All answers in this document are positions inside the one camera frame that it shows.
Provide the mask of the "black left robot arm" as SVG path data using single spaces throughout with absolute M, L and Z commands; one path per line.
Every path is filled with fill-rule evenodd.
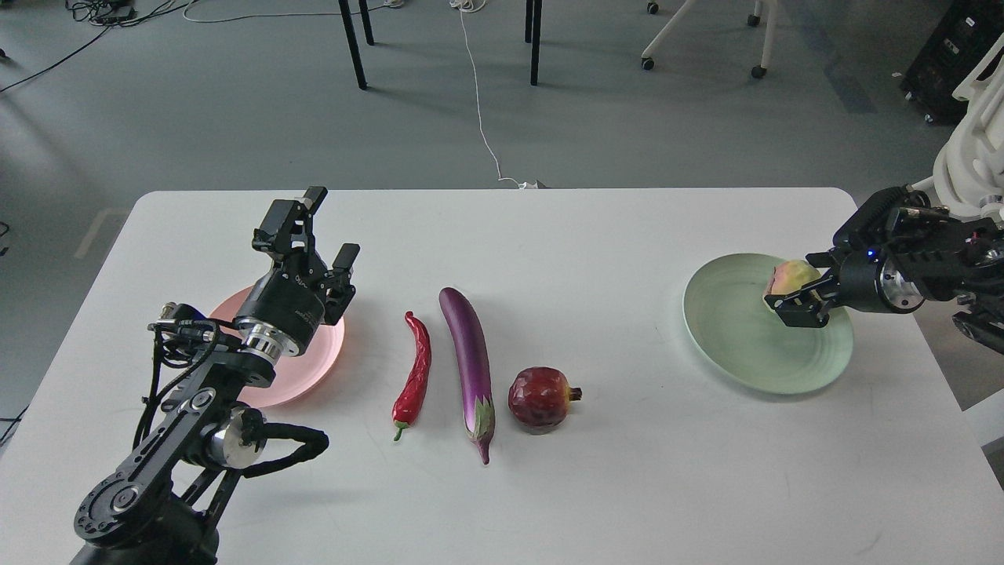
M 168 303 L 148 326 L 153 378 L 126 460 L 83 498 L 73 519 L 83 540 L 75 564 L 215 564 L 216 526 L 244 478 L 318 457 L 329 437 L 266 421 L 240 400 L 268 388 L 282 357 L 303 355 L 320 326 L 336 325 L 354 299 L 355 243 L 333 264 L 312 225 L 326 197 L 313 186 L 277 199 L 253 233 L 271 268 L 230 321 Z

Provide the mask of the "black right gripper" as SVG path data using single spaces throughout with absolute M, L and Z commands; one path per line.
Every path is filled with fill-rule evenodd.
M 824 328 L 831 310 L 910 314 L 926 299 L 881 250 L 810 253 L 808 264 L 824 268 L 824 277 L 792 293 L 770 296 L 770 308 L 785 326 Z

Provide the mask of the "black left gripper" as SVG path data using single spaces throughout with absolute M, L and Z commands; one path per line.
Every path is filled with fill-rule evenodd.
M 301 356 L 321 325 L 336 325 L 354 300 L 351 277 L 357 243 L 344 243 L 331 267 L 315 250 L 313 218 L 329 193 L 310 186 L 301 197 L 276 199 L 258 228 L 252 248 L 273 268 L 252 286 L 234 318 L 247 349 L 264 358 Z

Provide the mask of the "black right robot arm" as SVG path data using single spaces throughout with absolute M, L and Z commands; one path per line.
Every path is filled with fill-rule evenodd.
M 1002 229 L 992 219 L 961 221 L 924 191 L 889 187 L 836 230 L 830 250 L 806 259 L 824 274 L 764 299 L 785 325 L 822 328 L 840 307 L 911 314 L 957 301 L 960 332 L 1003 351 Z

